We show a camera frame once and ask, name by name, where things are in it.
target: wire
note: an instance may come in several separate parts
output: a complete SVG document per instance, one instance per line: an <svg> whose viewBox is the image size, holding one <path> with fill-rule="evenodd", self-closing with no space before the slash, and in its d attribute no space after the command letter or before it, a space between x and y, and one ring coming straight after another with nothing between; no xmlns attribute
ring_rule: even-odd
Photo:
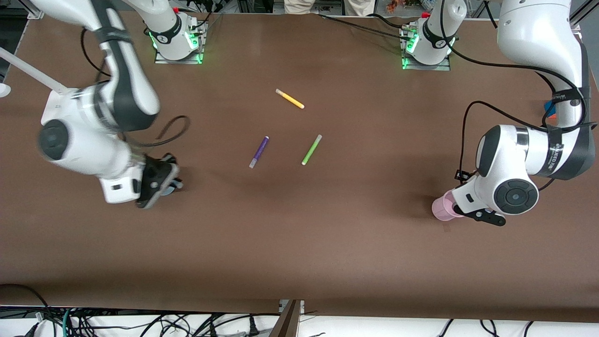
<svg viewBox="0 0 599 337"><path fill-rule="evenodd" d="M445 333L447 333L447 330L449 329L449 326L453 323L453 318L450 319L449 321L447 321L447 323L445 324L445 328L443 328L443 331L441 331L441 334L438 337L443 337L445 336Z"/></svg>
<svg viewBox="0 0 599 337"><path fill-rule="evenodd" d="M485 322L483 320L480 320L480 326L482 326L485 331L487 331L488 333L490 333L491 335L493 335L493 337L499 337L497 335L497 328L495 327L495 322L493 322L493 320L489 320L489 321L491 322L491 326L493 327L493 331L487 329L487 327L485 326Z"/></svg>
<svg viewBox="0 0 599 337"><path fill-rule="evenodd" d="M138 326L88 326L88 328L92 330L101 330L101 329L121 329L121 330L132 330L138 329L148 325L149 323L138 325Z"/></svg>
<svg viewBox="0 0 599 337"><path fill-rule="evenodd" d="M214 323L220 317L223 317L224 314L212 314L210 317L206 318L206 320L194 331L191 337L196 337L200 332L202 332L207 326Z"/></svg>
<svg viewBox="0 0 599 337"><path fill-rule="evenodd" d="M100 70L104 70L105 66L106 66L106 60L103 59L102 63L100 64ZM96 78L93 80L94 83L99 83L101 77L102 77L102 71L98 71L98 73L96 74Z"/></svg>
<svg viewBox="0 0 599 337"><path fill-rule="evenodd" d="M83 52L83 56L85 56L85 59L88 61L89 64L91 64L91 66L96 69L97 71L99 71L101 74L104 74L108 77L110 77L110 74L105 73L103 70L101 70L100 68L98 68L97 65L95 65L92 60L89 58L89 55L87 55L87 51L85 50L85 33L87 32L87 29L83 28L81 30L81 36L79 39L79 42L81 43L81 51Z"/></svg>
<svg viewBox="0 0 599 337"><path fill-rule="evenodd" d="M170 329L172 327L174 327L175 329L181 329L181 330L186 331L187 332L186 336L191 335L191 331L190 331L190 328L189 328L189 323L185 320L185 316L188 316L188 315L178 316L178 318L175 321L173 321L173 322L170 322L170 321L167 320L166 322L169 323L169 325L162 327L162 331L160 332L160 337L163 337L164 334L168 331L168 329ZM180 326L180 325L177 324L177 322L180 321L180 320L183 320L185 323L187 323L187 329L184 329L182 326Z"/></svg>
<svg viewBox="0 0 599 337"><path fill-rule="evenodd" d="M495 23L495 19L493 19L493 14L491 14L491 9L489 8L489 2L483 1L483 4L485 5L485 9L487 10L487 14L489 15L489 19L491 20L493 27L497 29L497 24Z"/></svg>
<svg viewBox="0 0 599 337"><path fill-rule="evenodd" d="M401 25L396 25L396 24L392 23L391 21L387 20L385 17L378 15L376 13L368 14L366 16L378 17L379 19L383 20L383 22L385 22L387 25L401 29Z"/></svg>
<svg viewBox="0 0 599 337"><path fill-rule="evenodd" d="M540 192L540 191L543 191L544 189L546 189L547 187L549 187L549 185L551 185L551 183L553 183L553 182L554 182L554 180L555 180L555 178L551 178L551 179L549 179L549 181L548 181L548 182L547 182L545 185L543 185L543 186L541 186L541 187L539 188L539 192Z"/></svg>
<svg viewBox="0 0 599 337"><path fill-rule="evenodd" d="M524 335L522 337L527 337L528 336L528 329L530 329L530 326L533 325L534 321L530 321L526 324L526 327L524 328Z"/></svg>
<svg viewBox="0 0 599 337"><path fill-rule="evenodd" d="M196 29L197 27L200 27L201 25L205 24L208 21L208 19L210 18L211 15L212 15L212 12L208 12L208 15L206 16L206 18L204 19L204 21L202 21L199 24L191 27L191 29Z"/></svg>
<svg viewBox="0 0 599 337"><path fill-rule="evenodd" d="M249 315L237 316L237 317L231 318L229 320L222 321L219 324L216 324L213 327L211 327L211 329L216 329L217 327L219 327L219 326L221 326L223 324L226 324L226 323L229 323L229 322L233 322L233 321L237 321L237 320L240 320L240 319L243 319L243 318L248 318L250 316L257 317L257 316L280 316L280 315L279 314L255 314L255 315L254 314L249 314ZM204 332L200 337L204 337L208 332L210 332L210 331Z"/></svg>
<svg viewBox="0 0 599 337"><path fill-rule="evenodd" d="M150 322L150 324L148 324L148 325L146 326L146 328L145 328L145 329L144 329L144 330L141 332L141 335L140 335L140 337L144 337L144 335L146 334L146 332L148 332L148 330L150 330L150 328L151 328L151 327L152 327L154 324L156 324L156 323L160 322L160 321L161 321L161 320L164 318L164 316L165 316L165 315L160 315L160 316L156 317L156 318L155 318L153 321L151 321L151 322Z"/></svg>
<svg viewBox="0 0 599 337"><path fill-rule="evenodd" d="M127 135L127 133L121 132L123 135L123 140L130 144L138 146L140 148L153 148L155 146L160 146L160 145L170 143L173 140L181 137L189 129L189 125L191 125L191 119L188 116L181 115L181 116L172 118L170 121L167 122L167 124L162 128L162 131L160 131L158 136L156 136L156 138L155 138L155 140L160 140L162 138L162 136L164 136L164 134L168 131L168 129L173 125L173 123L178 119L185 119L185 124L183 124L183 128L181 129L181 131L179 131L179 133L170 137L169 139L161 140L161 141L155 142L155 143L142 143L142 142L138 142L135 139L131 138L130 136Z"/></svg>
<svg viewBox="0 0 599 337"><path fill-rule="evenodd" d="M324 17L325 19L329 19L329 20L340 22L340 23L344 23L346 25L349 25L349 26L352 26L352 27L356 27L356 28L360 28L360 29L364 29L366 31L371 31L371 32L374 32L374 33L377 33L377 34L387 35L387 36L390 36L390 37L395 37L395 38L399 38L400 40L406 40L406 41L408 41L410 39L409 37L403 37L403 36L399 36L399 35L395 35L395 34L390 34L390 33L383 32L383 31L378 31L376 29L372 29L372 28L369 28L369 27L357 25L357 24L352 23L352 22L339 20L339 19L336 19L336 18L331 17L331 16L326 16L326 15L323 15L323 14L318 14L318 15L320 17Z"/></svg>
<svg viewBox="0 0 599 337"><path fill-rule="evenodd" d="M41 297L40 293L38 293L37 291L35 291L33 288L28 287L27 285L16 284L16 283L3 283L3 284L0 284L0 288L8 288L8 287L25 289L25 290L29 291L30 293L33 293L35 295L35 297L37 297L40 300L40 302L46 308L49 307L48 302L46 302L46 300L44 300L44 298Z"/></svg>

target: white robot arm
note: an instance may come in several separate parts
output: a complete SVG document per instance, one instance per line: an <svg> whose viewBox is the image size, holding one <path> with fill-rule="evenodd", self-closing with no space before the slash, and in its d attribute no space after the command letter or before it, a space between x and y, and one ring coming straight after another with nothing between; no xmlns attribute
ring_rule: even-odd
<svg viewBox="0 0 599 337"><path fill-rule="evenodd" d="M181 60L198 49L198 20L171 8L168 0L124 0L144 20L154 47L165 59Z"/></svg>
<svg viewBox="0 0 599 337"><path fill-rule="evenodd" d="M503 215L529 211L539 200L530 175L568 180L594 162L586 50L571 32L569 0L505 0L497 42L509 59L543 73L553 90L557 127L497 125L480 140L477 172L433 203L443 221L468 216L504 225Z"/></svg>
<svg viewBox="0 0 599 337"><path fill-rule="evenodd" d="M56 19L92 31L111 72L108 82L51 91L41 119L40 150L57 166L98 177L107 202L137 200L138 207L151 207L179 167L172 156L156 160L117 136L148 128L160 109L118 12L109 0L34 3Z"/></svg>
<svg viewBox="0 0 599 337"><path fill-rule="evenodd" d="M450 44L455 42L455 33L466 18L468 8L464 0L448 0L444 6L436 5L429 18L418 19L414 42L407 45L406 51L422 64L439 64L451 52L441 33L441 7L443 27Z"/></svg>

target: green marker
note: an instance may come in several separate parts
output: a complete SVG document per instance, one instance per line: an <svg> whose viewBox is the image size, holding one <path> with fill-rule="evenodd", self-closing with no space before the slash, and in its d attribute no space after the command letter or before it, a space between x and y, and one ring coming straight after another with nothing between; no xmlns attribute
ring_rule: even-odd
<svg viewBox="0 0 599 337"><path fill-rule="evenodd" d="M312 156L312 153L316 149L316 146L318 146L318 143L320 143L321 139L322 139L322 135L319 134L318 137L316 137L316 140L314 141L314 144L312 144L312 147L310 148L310 150L308 150L308 153L305 155L304 160L301 161L302 165L306 165L308 163L308 160L310 160L310 157Z"/></svg>

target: metal base plate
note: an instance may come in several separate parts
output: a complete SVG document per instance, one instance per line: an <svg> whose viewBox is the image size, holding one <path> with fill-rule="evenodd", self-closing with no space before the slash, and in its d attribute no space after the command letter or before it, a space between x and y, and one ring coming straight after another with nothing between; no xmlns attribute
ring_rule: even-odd
<svg viewBox="0 0 599 337"><path fill-rule="evenodd" d="M439 64L428 65L422 64L414 58L414 56L408 54L404 48L401 49L401 65L404 69L415 69L415 70L451 70L449 66L449 58L445 56L443 61Z"/></svg>
<svg viewBox="0 0 599 337"><path fill-rule="evenodd" d="M154 63L156 64L202 64L204 62L204 47L206 45L206 35L208 32L208 22L202 23L198 28L198 32L200 33L197 36L199 47L192 51L187 57L180 60L169 60L165 59L156 51L156 56L154 57Z"/></svg>

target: brown tabletop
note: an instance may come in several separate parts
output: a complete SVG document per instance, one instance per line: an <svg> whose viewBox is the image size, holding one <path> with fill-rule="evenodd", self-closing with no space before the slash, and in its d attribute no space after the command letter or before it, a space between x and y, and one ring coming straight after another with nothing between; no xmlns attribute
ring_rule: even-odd
<svg viewBox="0 0 599 337"><path fill-rule="evenodd" d="M442 223L430 211L457 183L470 101L540 121L550 91L532 71L456 56L450 72L402 70L397 39L315 15L215 15L204 64L155 65L141 19L123 17L162 106L135 136L151 140L177 115L192 120L151 152L178 158L184 191L151 210L106 204L95 177L46 162L37 134L49 90L12 68L13 91L0 100L1 282L30 285L51 305L274 312L278 299L299 298L318 314L599 321L599 165L555 182L503 228ZM85 87L95 70L79 33L31 21L18 55ZM507 62L488 22L458 33L466 55ZM510 121L473 108L465 169L500 123ZM35 303L17 290L0 296Z"/></svg>

